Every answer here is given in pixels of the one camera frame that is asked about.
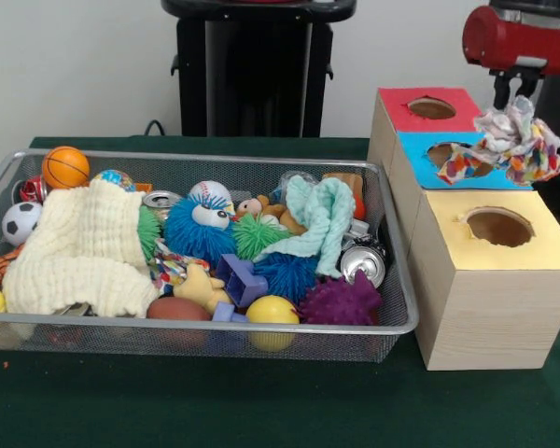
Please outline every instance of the green fuzzy ball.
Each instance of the green fuzzy ball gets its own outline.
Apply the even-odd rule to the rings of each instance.
[[[239,259],[252,260],[268,245],[273,245],[289,236],[289,231],[281,231],[276,227],[262,224],[260,217],[255,219],[250,214],[243,216],[234,225],[234,239]]]
[[[161,236],[161,224],[153,214],[144,205],[139,207],[139,224],[137,225],[137,233],[139,234],[139,241],[141,242],[141,249],[146,261],[153,258],[153,253],[156,250],[156,239]]]

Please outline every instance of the red can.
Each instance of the red can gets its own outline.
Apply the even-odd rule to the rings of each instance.
[[[48,196],[46,181],[41,175],[32,177],[22,185],[19,196],[26,202],[43,203]]]

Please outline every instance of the purple plastic block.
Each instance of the purple plastic block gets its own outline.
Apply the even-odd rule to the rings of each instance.
[[[226,292],[239,308],[246,308],[268,292],[268,281],[260,275],[253,275],[253,263],[242,261],[233,254],[222,255],[216,277],[224,281]]]
[[[224,303],[219,301],[214,311],[212,321],[214,322],[240,322],[246,323],[249,321],[246,315],[240,315],[234,312],[235,306],[232,303]]]
[[[234,314],[234,305],[232,303],[224,303],[219,301],[214,311],[212,321],[214,322],[230,322]]]

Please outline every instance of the colorful fabric scrap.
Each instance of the colorful fabric scrap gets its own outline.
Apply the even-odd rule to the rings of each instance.
[[[452,144],[450,159],[438,172],[448,184],[472,177],[483,164],[506,170],[514,184],[529,186],[560,174],[560,138],[541,119],[524,96],[517,96],[505,111],[490,109],[475,119],[485,137],[472,147]]]
[[[156,240],[154,258],[150,262],[151,281],[161,296],[173,294],[176,285],[180,285],[187,278],[187,266],[199,264],[209,272],[209,263],[203,259],[186,257],[172,252],[164,243],[163,238]]]

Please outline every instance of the red box top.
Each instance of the red box top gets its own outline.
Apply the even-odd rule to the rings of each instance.
[[[380,89],[392,125],[401,133],[472,133],[481,114],[465,89]]]

